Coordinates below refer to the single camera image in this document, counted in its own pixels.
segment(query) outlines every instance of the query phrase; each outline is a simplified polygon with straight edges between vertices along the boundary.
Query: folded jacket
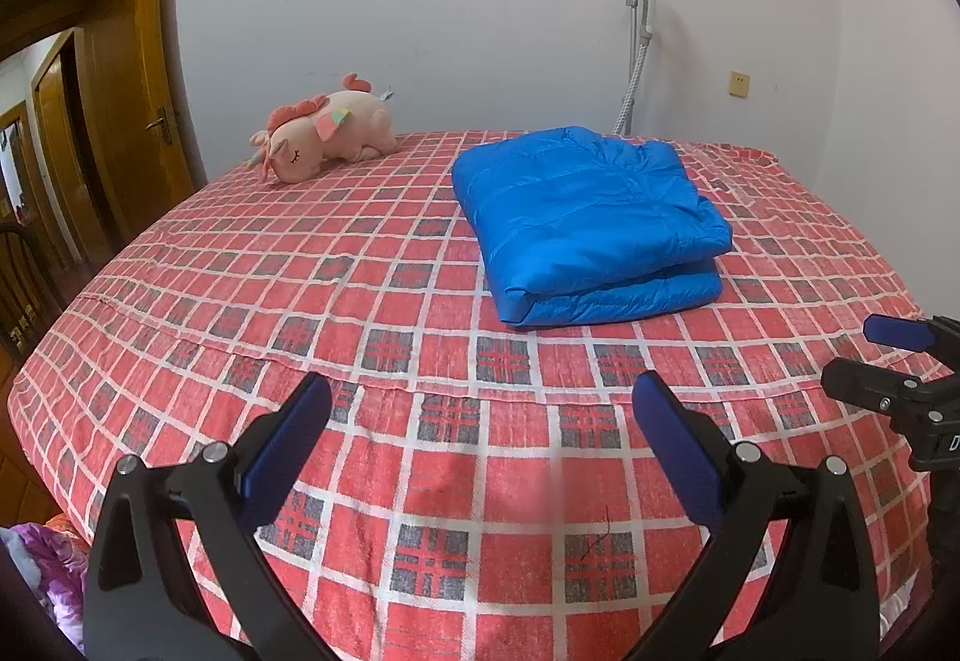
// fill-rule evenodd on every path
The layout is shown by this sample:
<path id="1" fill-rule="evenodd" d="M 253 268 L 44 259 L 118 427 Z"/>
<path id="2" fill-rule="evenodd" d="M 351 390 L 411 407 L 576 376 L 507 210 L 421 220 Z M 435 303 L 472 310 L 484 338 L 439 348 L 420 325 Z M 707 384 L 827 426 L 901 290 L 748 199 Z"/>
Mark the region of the folded jacket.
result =
<path id="1" fill-rule="evenodd" d="M 510 325 L 587 325 L 702 306 L 731 229 L 672 146 L 582 127 L 474 146 L 453 190 Z"/>

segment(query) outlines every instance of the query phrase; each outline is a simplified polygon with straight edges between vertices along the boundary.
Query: bolt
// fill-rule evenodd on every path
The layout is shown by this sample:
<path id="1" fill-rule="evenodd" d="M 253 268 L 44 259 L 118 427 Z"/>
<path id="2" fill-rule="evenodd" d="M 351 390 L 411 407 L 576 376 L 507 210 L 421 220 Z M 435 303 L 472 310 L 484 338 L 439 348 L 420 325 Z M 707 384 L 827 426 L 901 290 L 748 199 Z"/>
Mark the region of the bolt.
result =
<path id="1" fill-rule="evenodd" d="M 760 448 L 752 442 L 740 442 L 733 448 L 733 451 L 743 463 L 757 463 L 763 454 Z"/>
<path id="2" fill-rule="evenodd" d="M 120 474 L 129 474 L 139 465 L 140 459 L 136 455 L 124 455 L 117 461 L 117 471 Z"/>
<path id="3" fill-rule="evenodd" d="M 847 463 L 841 457 L 836 455 L 830 455 L 827 458 L 827 471 L 834 475 L 834 477 L 841 477 L 842 474 L 847 473 Z"/>
<path id="4" fill-rule="evenodd" d="M 229 447 L 223 442 L 211 442 L 203 448 L 203 460 L 207 463 L 220 463 L 225 457 Z"/>

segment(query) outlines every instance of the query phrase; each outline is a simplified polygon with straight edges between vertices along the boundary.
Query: pink plush toy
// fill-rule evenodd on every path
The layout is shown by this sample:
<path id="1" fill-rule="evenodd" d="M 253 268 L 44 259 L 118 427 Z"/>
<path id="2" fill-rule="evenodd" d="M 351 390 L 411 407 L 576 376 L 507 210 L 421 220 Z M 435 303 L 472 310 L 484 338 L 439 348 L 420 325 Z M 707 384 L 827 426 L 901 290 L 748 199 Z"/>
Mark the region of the pink plush toy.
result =
<path id="1" fill-rule="evenodd" d="M 260 180 L 274 169 L 287 184 L 306 181 L 320 173 L 325 159 L 360 162 L 396 151 L 400 144 L 390 130 L 390 112 L 382 97 L 371 95 L 370 82 L 349 73 L 343 92 L 317 95 L 296 106 L 280 106 L 267 120 L 266 130 L 251 137 L 259 146 L 247 162 L 260 166 Z"/>

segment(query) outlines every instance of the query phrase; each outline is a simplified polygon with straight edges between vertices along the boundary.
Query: wall socket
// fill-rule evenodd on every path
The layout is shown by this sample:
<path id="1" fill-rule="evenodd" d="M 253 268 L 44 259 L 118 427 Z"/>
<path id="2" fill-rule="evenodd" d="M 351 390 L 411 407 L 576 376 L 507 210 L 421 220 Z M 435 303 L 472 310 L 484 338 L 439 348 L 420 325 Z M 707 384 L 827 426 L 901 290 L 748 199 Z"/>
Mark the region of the wall socket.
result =
<path id="1" fill-rule="evenodd" d="M 731 70 L 730 93 L 734 98 L 746 98 L 750 95 L 750 77 L 746 73 Z"/>

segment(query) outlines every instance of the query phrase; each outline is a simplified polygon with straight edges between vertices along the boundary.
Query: bed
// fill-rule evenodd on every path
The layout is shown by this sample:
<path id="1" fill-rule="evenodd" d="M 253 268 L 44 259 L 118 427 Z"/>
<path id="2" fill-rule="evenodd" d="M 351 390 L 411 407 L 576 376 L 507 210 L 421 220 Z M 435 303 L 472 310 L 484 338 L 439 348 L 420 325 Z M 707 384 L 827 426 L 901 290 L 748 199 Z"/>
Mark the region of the bed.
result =
<path id="1" fill-rule="evenodd" d="M 497 320 L 449 178 L 459 151 L 504 137 L 410 135 L 296 186 L 238 168 L 109 263 L 8 402 L 80 532 L 92 536 L 122 453 L 160 465 L 233 440 L 318 370 L 333 418 L 258 541 L 330 645 L 358 659 L 620 658 L 704 543 L 630 415 L 632 380 L 655 368 L 728 438 L 801 465 L 845 458 L 880 595 L 904 586 L 925 560 L 928 487 L 885 421 L 819 388 L 836 355 L 939 370 L 861 335 L 872 312 L 920 315 L 877 251 L 771 154 L 677 143 L 733 225 L 720 300 L 515 330 Z M 184 541 L 219 626 L 239 636 L 199 538 L 184 528 Z"/>

